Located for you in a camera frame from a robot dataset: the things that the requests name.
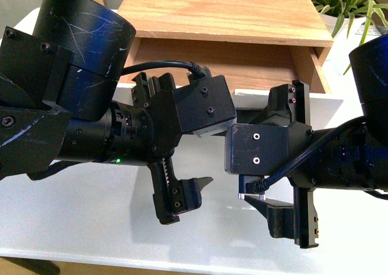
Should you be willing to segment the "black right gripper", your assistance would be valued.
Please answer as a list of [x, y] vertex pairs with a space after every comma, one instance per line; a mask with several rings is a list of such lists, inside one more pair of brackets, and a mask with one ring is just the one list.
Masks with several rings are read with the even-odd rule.
[[267, 107], [261, 121], [266, 125], [285, 125], [286, 142], [281, 146], [287, 157], [262, 182], [263, 189], [287, 177], [293, 186], [293, 204], [274, 199], [260, 200], [245, 195], [244, 200], [257, 209], [267, 220], [273, 238], [292, 238], [300, 248], [315, 248], [318, 244], [318, 215], [313, 204], [314, 185], [297, 169], [308, 156], [310, 138], [309, 86], [293, 81], [270, 89]]

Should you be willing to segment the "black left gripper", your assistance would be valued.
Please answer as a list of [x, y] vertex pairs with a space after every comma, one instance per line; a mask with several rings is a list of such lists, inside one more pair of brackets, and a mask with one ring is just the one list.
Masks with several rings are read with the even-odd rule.
[[156, 216], [163, 225], [173, 224], [179, 222], [178, 214], [201, 206], [201, 191], [213, 178], [177, 180], [175, 177], [172, 155], [182, 133], [173, 97], [176, 90], [173, 75], [148, 77], [140, 72], [132, 81], [136, 83], [131, 89], [133, 105], [142, 106], [153, 125], [147, 166], [152, 175]]

